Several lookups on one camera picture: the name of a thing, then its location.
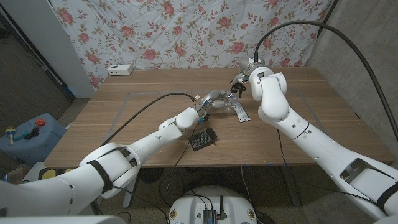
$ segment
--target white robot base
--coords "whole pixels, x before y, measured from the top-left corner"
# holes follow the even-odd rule
[[[171,223],[231,223],[255,224],[256,214],[249,201],[237,192],[226,187],[207,185],[185,193],[187,196],[178,198],[169,213]]]

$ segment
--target black strap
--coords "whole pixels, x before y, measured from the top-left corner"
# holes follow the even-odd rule
[[[378,207],[385,213],[385,209],[384,209],[384,204],[387,202],[387,200],[396,192],[398,192],[398,181],[396,182],[396,184],[394,184],[393,186],[391,186],[390,188],[388,188],[385,192],[383,192],[383,194],[381,194],[381,196],[379,197],[379,199],[377,200],[377,205]]]
[[[104,170],[104,167],[102,167],[98,161],[89,161],[88,164],[91,164],[97,170],[97,172],[101,176],[102,180],[104,181],[104,187],[102,188],[102,194],[109,190],[112,190],[113,185],[112,185],[111,179],[109,178],[109,175]]]

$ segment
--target gray wall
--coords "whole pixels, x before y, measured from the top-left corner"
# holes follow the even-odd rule
[[[374,70],[398,121],[398,3],[340,0],[329,25],[350,38]],[[307,66],[315,67],[398,158],[398,143],[369,75],[338,36],[323,30]]]
[[[77,98],[91,98],[94,89],[47,0],[0,0],[43,57]]]

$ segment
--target blue container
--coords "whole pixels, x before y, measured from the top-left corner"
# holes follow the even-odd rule
[[[24,130],[30,132],[40,118],[46,123],[40,127],[38,136],[30,140],[21,139],[10,145],[9,136],[5,134],[0,138],[0,150],[30,166],[43,162],[67,131],[57,120],[45,113],[18,126],[14,137],[20,136]]]

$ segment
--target white wall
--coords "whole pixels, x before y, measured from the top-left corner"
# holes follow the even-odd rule
[[[47,0],[0,0],[77,98],[91,98],[94,89],[72,43]]]

